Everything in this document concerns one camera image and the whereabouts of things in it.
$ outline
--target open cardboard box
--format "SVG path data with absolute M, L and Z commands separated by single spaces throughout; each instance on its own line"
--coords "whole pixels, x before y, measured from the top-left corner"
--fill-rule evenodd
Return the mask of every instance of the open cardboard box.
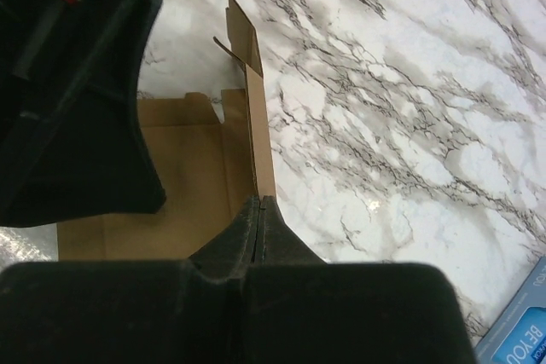
M 216 41 L 240 65 L 246 88 L 223 91 L 224 122 L 202 94 L 139 101 L 166 204 L 155 215 L 59 223 L 59 260 L 187 258 L 228 227 L 249 196 L 275 196 L 256 30 L 235 0 L 226 16 L 231 51 Z

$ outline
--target black object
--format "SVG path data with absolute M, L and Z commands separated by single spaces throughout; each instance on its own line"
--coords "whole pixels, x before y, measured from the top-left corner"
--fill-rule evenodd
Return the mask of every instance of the black object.
M 0 226 L 163 205 L 137 119 L 161 2 L 0 0 Z
M 191 259 L 7 269 L 0 362 L 475 363 L 438 270 L 324 264 L 271 197 Z

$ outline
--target blue box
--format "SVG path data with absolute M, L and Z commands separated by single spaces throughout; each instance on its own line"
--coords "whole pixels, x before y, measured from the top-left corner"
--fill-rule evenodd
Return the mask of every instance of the blue box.
M 543 362 L 546 356 L 546 257 L 538 260 L 475 351 L 479 364 Z

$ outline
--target blue label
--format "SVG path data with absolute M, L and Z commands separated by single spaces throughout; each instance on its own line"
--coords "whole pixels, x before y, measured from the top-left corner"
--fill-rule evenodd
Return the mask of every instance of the blue label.
M 538 364 L 546 356 L 546 309 L 530 307 L 499 346 L 493 362 Z

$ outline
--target marble table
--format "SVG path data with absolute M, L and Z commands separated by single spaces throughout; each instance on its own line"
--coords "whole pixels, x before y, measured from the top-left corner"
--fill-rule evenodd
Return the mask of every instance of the marble table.
M 546 252 L 546 0 L 238 1 L 288 224 L 333 263 L 439 267 L 476 342 Z M 238 85 L 212 42 L 226 3 L 164 1 L 142 96 Z M 54 227 L 0 247 L 55 259 Z

